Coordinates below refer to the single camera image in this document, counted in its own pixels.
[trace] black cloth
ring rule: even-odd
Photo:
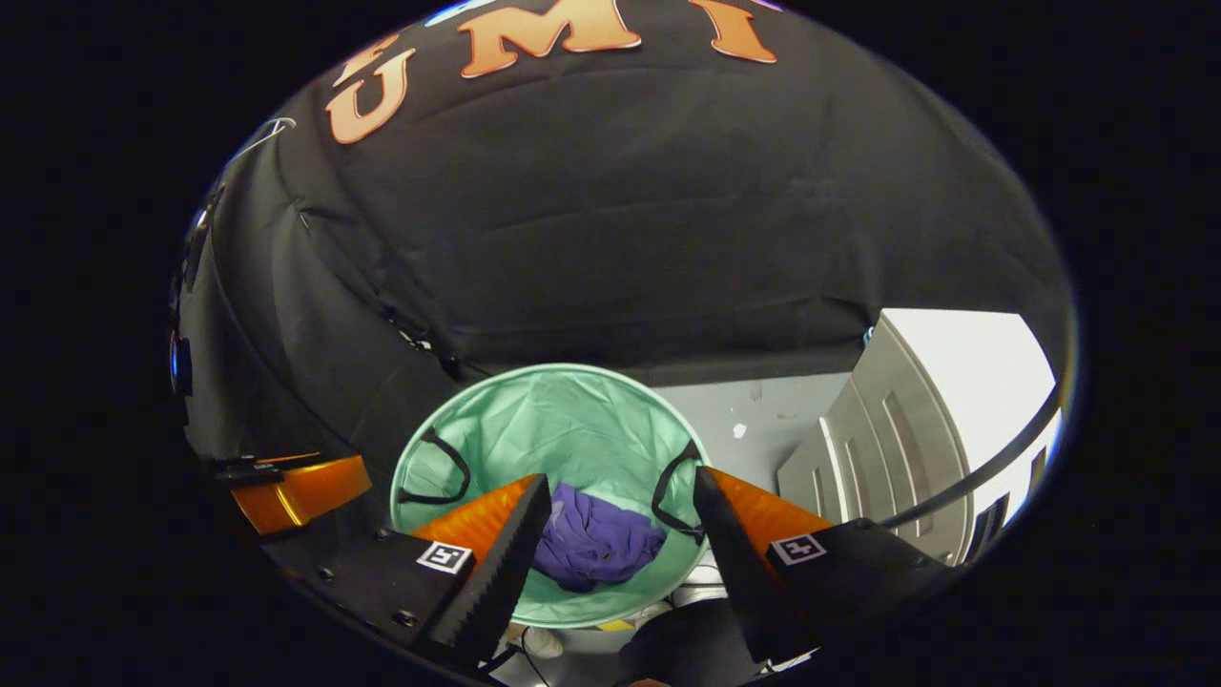
[[[670,687],[737,687],[758,675],[729,599],[659,615],[619,649],[617,687],[652,678]]]
[[[372,71],[416,50],[383,126],[335,139],[337,63],[275,112],[293,128],[230,166],[233,298],[336,427],[394,400],[386,351],[403,354],[322,327],[322,299],[485,370],[847,372],[883,306],[1021,312],[1061,367],[1050,228],[961,113],[796,12],[753,12],[778,56],[763,65],[712,49],[689,4],[618,7],[640,49],[557,48],[469,79],[470,37],[415,24],[355,77],[372,107]]]

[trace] screw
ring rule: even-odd
[[[392,620],[403,627],[415,627],[416,619],[407,611],[394,611]]]

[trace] black strap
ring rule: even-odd
[[[503,652],[501,652],[499,654],[497,654],[496,658],[493,658],[491,661],[488,661],[487,665],[485,665],[480,670],[484,672],[484,675],[495,672],[496,669],[498,669],[502,665],[504,665],[505,663],[508,663],[509,659],[512,659],[514,655],[516,655],[519,653],[521,653],[521,649],[514,647],[513,644],[509,644],[508,647],[505,647],[505,649]]]
[[[454,449],[453,447],[451,447],[448,442],[446,442],[444,439],[437,437],[437,431],[435,428],[432,428],[432,427],[430,427],[424,433],[424,436],[420,437],[420,441],[421,442],[427,442],[429,444],[432,444],[433,447],[436,447],[436,448],[441,449],[442,451],[444,451],[447,456],[449,456],[449,460],[453,461],[454,465],[458,466],[458,470],[462,471],[462,487],[458,489],[458,494],[455,494],[453,497],[421,497],[419,494],[411,494],[407,489],[403,489],[402,487],[399,487],[398,488],[398,503],[399,504],[405,504],[405,503],[410,502],[410,503],[415,503],[415,504],[429,504],[429,505],[432,505],[432,506],[441,506],[441,505],[444,505],[444,504],[453,504],[454,502],[457,502],[457,500],[462,499],[463,497],[465,497],[466,495],[466,488],[470,487],[470,467],[466,466],[466,461],[462,460],[462,454],[459,454],[457,451],[457,449]]]
[[[670,478],[674,477],[674,471],[679,469],[683,461],[687,460],[700,460],[700,451],[695,448],[694,441],[687,442],[686,448],[683,449],[679,458],[670,461],[670,465],[665,466],[665,470],[662,471],[662,477],[657,481],[657,488],[653,489],[653,515],[656,515],[657,520],[664,522],[672,530],[681,532],[683,534],[695,539],[696,544],[703,544],[703,526],[697,525],[691,527],[690,525],[662,510],[662,500],[665,499],[665,492],[670,487]]]
[[[955,482],[935,497],[926,499],[906,511],[879,522],[878,525],[885,527],[886,530],[894,530],[900,525],[906,525],[913,520],[924,517],[933,511],[944,509],[945,506],[949,506],[950,504],[974,492],[985,482],[1000,475],[1002,470],[1007,469],[1013,464],[1013,461],[1017,460],[1018,456],[1026,453],[1031,444],[1039,438],[1039,434],[1046,430],[1048,423],[1051,422],[1051,419],[1056,416],[1059,410],[1060,382],[1056,382],[1056,386],[1051,389],[1051,394],[1048,394],[1048,399],[1043,401],[1043,406],[1039,408],[1037,414],[1034,414],[1031,422],[1026,423],[1022,432],[1018,432],[1017,437],[1001,449],[999,454],[989,459],[989,461],[984,465],[979,466],[979,470],[963,477],[958,482]]]

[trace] floor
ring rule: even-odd
[[[778,493],[775,471],[818,425],[849,373],[654,389],[700,436],[707,461],[734,477]],[[535,659],[551,687],[607,687],[619,648],[634,631],[554,631],[564,655]],[[543,687],[525,658],[515,655],[492,674],[512,687]]]

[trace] orange letter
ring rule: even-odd
[[[458,27],[470,33],[470,63],[462,74],[475,78],[516,63],[518,54],[507,52],[502,39],[512,40],[535,57],[545,57],[564,27],[571,29],[564,40],[564,49],[571,52],[640,45],[640,35],[623,24],[615,0],[559,0],[546,15],[504,7]]]
[[[374,71],[382,79],[382,100],[368,115],[357,111],[357,92],[364,85],[360,79],[343,89],[327,105],[331,112],[331,133],[339,143],[355,143],[369,135],[398,111],[407,95],[407,60],[415,54],[415,48],[394,55],[385,65]]]
[[[374,45],[365,48],[360,52],[353,55],[352,59],[348,60],[346,65],[343,65],[343,73],[341,73],[339,78],[335,79],[335,83],[332,83],[331,85],[339,85],[349,76],[360,71],[361,67],[372,63],[374,60],[381,57],[381,51],[393,45],[396,40],[398,40],[397,33],[388,38],[383,38],[382,40],[375,43]]]
[[[755,35],[755,29],[751,28],[750,20],[755,18],[755,15],[713,0],[689,1],[703,7],[712,18],[712,26],[717,29],[717,39],[712,41],[712,46],[718,52],[764,65],[775,62],[775,55],[759,43],[759,37]]]

